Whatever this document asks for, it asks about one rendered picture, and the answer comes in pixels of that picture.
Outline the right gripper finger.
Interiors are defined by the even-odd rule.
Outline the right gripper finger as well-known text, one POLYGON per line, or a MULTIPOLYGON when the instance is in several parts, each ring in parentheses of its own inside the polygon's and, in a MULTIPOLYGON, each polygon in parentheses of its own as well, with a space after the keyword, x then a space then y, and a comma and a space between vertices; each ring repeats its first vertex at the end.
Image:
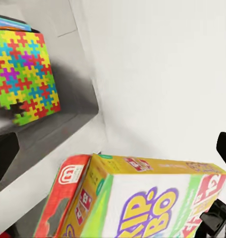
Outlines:
POLYGON ((203 212, 200 218, 203 222, 209 226, 214 232, 220 227, 223 222, 223 218, 220 216, 220 211, 214 205, 210 207, 209 212, 203 212))

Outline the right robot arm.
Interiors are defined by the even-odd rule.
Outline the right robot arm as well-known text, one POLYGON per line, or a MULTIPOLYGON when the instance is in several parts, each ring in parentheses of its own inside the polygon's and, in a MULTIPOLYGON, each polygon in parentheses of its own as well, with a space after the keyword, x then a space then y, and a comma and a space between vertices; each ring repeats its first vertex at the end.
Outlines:
POLYGON ((210 210, 201 214, 194 238, 226 238, 226 204, 217 198, 210 210))

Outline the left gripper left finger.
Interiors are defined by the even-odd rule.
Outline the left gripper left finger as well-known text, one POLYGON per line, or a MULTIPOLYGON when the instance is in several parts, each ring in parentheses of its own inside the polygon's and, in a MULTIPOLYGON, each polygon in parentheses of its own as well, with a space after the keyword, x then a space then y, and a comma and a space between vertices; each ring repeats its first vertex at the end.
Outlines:
POLYGON ((0 181, 19 151, 15 132, 0 135, 0 181))

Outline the board game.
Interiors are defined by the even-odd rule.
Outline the board game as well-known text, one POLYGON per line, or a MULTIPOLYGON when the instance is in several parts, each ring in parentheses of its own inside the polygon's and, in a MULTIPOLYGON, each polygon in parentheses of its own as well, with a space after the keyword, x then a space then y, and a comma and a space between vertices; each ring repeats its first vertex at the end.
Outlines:
POLYGON ((69 155, 32 238, 194 238, 225 181, 226 171, 214 163, 69 155), (66 197, 48 237, 47 221, 66 197))
POLYGON ((4 18, 0 18, 0 30, 32 33, 30 25, 7 20, 4 18))

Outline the jigsaw puzzle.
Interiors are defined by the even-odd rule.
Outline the jigsaw puzzle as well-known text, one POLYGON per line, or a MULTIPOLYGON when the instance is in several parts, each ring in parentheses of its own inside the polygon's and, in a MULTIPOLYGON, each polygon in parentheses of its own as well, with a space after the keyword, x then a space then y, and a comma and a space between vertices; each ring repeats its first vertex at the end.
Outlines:
POLYGON ((61 110, 43 34, 0 30, 0 107, 17 103, 17 126, 61 110))

